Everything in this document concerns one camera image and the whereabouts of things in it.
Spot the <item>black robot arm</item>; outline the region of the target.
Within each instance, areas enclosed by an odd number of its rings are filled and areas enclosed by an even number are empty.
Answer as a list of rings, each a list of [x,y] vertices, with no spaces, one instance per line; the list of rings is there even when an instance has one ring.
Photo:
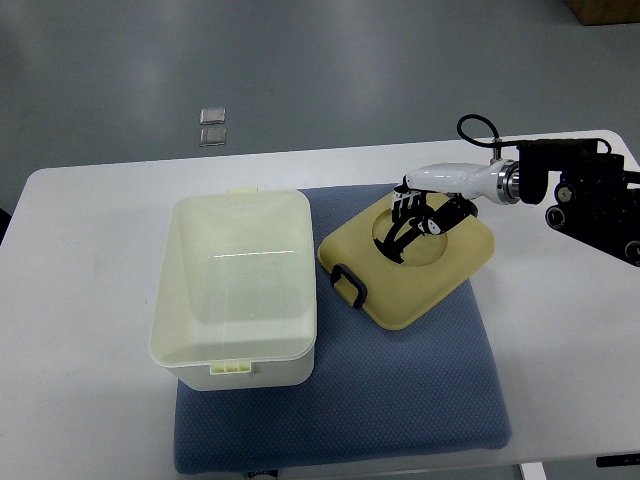
[[[639,265],[639,173],[624,168],[624,157],[602,138],[504,141],[495,125],[479,114],[456,125],[465,141],[493,151],[498,164],[489,191],[500,203],[537,205],[559,174],[556,203],[547,225],[630,265]]]

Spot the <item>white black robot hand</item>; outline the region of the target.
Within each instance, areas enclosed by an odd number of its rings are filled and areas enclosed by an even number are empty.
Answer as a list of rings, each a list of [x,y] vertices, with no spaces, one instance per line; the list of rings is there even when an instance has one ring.
[[[422,234],[441,235],[477,214],[472,201],[478,197],[499,205],[517,203],[518,163],[439,163],[415,169],[393,189],[392,222],[410,222]]]

